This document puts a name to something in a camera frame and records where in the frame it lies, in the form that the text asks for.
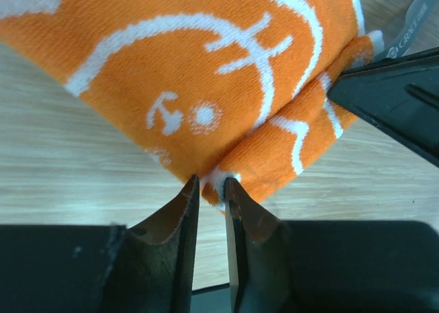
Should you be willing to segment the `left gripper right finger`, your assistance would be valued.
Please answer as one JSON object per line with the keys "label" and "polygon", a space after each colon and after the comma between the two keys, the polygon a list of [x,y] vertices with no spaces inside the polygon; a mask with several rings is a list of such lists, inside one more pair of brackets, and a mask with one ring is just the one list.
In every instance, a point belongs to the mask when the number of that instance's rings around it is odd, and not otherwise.
{"label": "left gripper right finger", "polygon": [[280,220],[227,178],[233,312],[437,312],[438,232],[413,220]]}

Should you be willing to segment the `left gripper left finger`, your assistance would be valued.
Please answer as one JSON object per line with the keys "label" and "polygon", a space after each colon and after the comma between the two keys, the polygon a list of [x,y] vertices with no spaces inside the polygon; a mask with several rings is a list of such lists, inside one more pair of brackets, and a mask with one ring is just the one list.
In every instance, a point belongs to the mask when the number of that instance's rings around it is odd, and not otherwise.
{"label": "left gripper left finger", "polygon": [[133,227],[1,226],[2,312],[188,312],[200,180]]}

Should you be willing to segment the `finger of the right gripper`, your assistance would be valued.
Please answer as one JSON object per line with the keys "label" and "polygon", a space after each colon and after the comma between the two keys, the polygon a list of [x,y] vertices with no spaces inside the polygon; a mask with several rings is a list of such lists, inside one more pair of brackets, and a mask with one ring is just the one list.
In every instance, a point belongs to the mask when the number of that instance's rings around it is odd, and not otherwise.
{"label": "finger of the right gripper", "polygon": [[327,97],[438,164],[438,48],[345,71]]}

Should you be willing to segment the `white orange flower towel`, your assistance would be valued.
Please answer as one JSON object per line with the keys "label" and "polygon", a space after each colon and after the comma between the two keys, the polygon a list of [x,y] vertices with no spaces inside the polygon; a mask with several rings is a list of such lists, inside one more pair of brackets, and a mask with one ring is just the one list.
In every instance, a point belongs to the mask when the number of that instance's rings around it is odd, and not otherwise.
{"label": "white orange flower towel", "polygon": [[325,153],[355,121],[335,80],[405,55],[434,6],[388,43],[361,0],[1,0],[1,40],[221,207],[227,178],[264,200]]}

